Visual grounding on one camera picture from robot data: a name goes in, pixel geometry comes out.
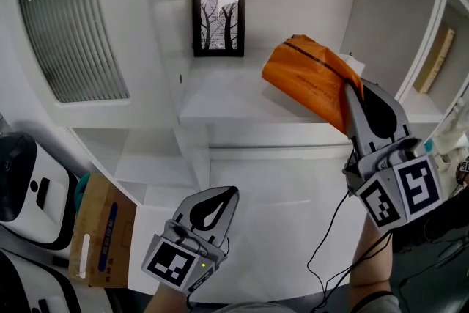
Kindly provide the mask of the teal plastic object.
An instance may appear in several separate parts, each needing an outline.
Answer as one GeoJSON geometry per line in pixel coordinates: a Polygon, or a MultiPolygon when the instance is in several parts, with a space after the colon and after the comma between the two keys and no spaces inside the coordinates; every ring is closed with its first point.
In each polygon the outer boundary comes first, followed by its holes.
{"type": "Polygon", "coordinates": [[[80,210],[80,206],[84,197],[84,193],[86,190],[86,187],[89,182],[89,178],[91,177],[90,173],[85,174],[77,183],[75,190],[74,190],[74,195],[73,195],[73,202],[75,206],[75,210],[78,213],[80,210]]]}

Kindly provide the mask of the black picture frame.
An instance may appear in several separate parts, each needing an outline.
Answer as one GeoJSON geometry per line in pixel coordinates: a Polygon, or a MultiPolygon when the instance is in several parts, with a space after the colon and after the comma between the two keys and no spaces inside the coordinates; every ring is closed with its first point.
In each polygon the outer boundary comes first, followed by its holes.
{"type": "Polygon", "coordinates": [[[245,0],[193,0],[193,55],[243,57],[245,0]]]}

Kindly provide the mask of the tan book on shelf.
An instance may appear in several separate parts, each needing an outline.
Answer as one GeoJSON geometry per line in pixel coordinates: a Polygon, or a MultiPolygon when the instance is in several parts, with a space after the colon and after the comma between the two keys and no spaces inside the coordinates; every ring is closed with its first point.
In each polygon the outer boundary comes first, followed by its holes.
{"type": "Polygon", "coordinates": [[[439,73],[446,56],[451,48],[455,36],[455,31],[447,26],[441,24],[428,56],[418,74],[417,79],[414,81],[413,87],[420,94],[426,94],[431,88],[437,74],[439,73]]]}

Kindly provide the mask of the orange plastic bag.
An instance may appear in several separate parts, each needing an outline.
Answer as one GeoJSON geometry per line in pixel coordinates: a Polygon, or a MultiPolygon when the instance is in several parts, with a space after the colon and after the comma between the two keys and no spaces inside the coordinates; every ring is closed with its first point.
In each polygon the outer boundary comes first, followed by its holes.
{"type": "Polygon", "coordinates": [[[262,69],[262,78],[335,129],[347,132],[345,86],[364,97],[360,76],[337,54],[304,34],[278,45],[262,69]]]}

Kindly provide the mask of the person's right forearm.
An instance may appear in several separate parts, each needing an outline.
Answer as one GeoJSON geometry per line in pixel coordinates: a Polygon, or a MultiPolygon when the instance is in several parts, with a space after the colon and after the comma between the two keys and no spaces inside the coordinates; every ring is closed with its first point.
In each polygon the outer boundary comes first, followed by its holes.
{"type": "Polygon", "coordinates": [[[374,292],[390,292],[389,279],[393,266],[392,235],[382,238],[370,217],[366,217],[355,250],[350,272],[350,304],[355,305],[374,292]]]}

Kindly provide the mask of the person's left forearm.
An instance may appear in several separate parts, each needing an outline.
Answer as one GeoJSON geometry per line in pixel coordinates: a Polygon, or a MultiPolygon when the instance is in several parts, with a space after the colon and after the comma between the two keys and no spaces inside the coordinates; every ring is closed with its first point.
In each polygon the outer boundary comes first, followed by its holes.
{"type": "Polygon", "coordinates": [[[160,284],[144,313],[188,313],[186,295],[165,284],[160,284]]]}

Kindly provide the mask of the brown cardboard box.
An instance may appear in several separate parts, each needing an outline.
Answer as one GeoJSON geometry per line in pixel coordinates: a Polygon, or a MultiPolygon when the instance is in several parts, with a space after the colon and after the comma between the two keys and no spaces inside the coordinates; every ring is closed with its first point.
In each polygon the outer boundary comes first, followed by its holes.
{"type": "Polygon", "coordinates": [[[88,287],[126,288],[137,205],[91,174],[70,244],[68,277],[88,287]]]}

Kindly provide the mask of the person's grey shirt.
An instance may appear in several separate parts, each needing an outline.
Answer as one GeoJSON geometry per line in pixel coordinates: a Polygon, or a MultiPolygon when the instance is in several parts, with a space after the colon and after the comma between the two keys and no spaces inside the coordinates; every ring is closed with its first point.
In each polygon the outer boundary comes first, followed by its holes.
{"type": "MultiPolygon", "coordinates": [[[[276,303],[236,303],[210,313],[297,313],[276,303]]],[[[359,301],[350,313],[402,313],[399,301],[392,292],[378,291],[359,301]]]]}

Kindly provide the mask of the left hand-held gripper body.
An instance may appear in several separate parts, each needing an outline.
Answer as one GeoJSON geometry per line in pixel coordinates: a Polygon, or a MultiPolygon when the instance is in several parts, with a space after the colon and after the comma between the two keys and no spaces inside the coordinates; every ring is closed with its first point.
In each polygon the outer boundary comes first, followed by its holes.
{"type": "Polygon", "coordinates": [[[173,220],[154,235],[141,269],[160,283],[194,292],[216,272],[227,253],[173,220]]]}

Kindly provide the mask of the ribbed glass cabinet door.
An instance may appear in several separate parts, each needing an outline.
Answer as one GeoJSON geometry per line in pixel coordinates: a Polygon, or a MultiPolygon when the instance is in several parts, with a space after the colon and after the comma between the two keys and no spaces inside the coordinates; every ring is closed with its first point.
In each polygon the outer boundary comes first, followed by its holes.
{"type": "Polygon", "coordinates": [[[0,0],[19,63],[58,126],[177,123],[149,0],[0,0]]]}

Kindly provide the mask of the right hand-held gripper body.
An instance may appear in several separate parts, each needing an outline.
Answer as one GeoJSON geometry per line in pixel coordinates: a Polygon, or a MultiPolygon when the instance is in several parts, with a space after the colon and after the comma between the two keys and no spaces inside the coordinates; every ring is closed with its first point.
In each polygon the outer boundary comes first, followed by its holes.
{"type": "Polygon", "coordinates": [[[362,158],[354,152],[342,172],[348,191],[380,232],[404,226],[443,203],[435,159],[412,136],[362,158]]]}

